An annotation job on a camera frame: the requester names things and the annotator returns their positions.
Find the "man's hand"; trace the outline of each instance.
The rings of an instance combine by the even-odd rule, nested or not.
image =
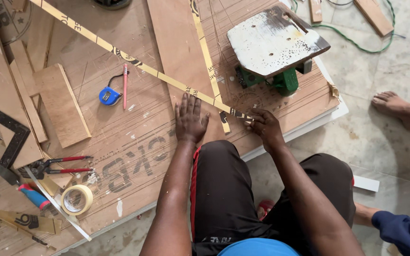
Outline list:
[[[191,141],[197,144],[205,135],[210,119],[210,113],[207,113],[200,121],[200,106],[202,101],[189,94],[183,94],[183,100],[180,104],[175,104],[176,116],[176,135],[178,141]]]
[[[253,108],[251,112],[254,121],[251,124],[246,122],[244,124],[249,131],[255,132],[262,138],[265,151],[271,154],[276,147],[285,146],[278,119],[267,110]]]

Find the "blue measuring tape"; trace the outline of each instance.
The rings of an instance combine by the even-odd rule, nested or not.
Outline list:
[[[122,93],[110,88],[110,83],[114,78],[122,77],[124,74],[114,76],[108,81],[108,85],[99,93],[99,100],[106,106],[113,106],[121,99]]]

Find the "navy blue pants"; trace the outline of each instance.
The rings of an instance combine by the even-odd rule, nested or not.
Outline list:
[[[373,226],[380,231],[380,238],[395,244],[402,255],[410,255],[410,217],[378,211],[371,219]]]

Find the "blue shirt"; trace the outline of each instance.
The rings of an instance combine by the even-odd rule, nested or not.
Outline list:
[[[238,241],[222,250],[218,256],[300,256],[292,247],[283,242],[267,238],[250,238]]]

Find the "masking tape roll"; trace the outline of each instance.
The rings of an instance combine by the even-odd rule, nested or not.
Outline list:
[[[71,199],[71,193],[76,192],[76,191],[80,192],[82,194],[81,196],[85,197],[85,205],[81,208],[76,208],[73,205],[73,203],[69,202]],[[61,196],[61,207],[67,214],[73,215],[73,216],[86,212],[91,207],[92,203],[93,203],[93,193],[91,192],[91,189],[89,189],[85,185],[72,186],[66,189]]]

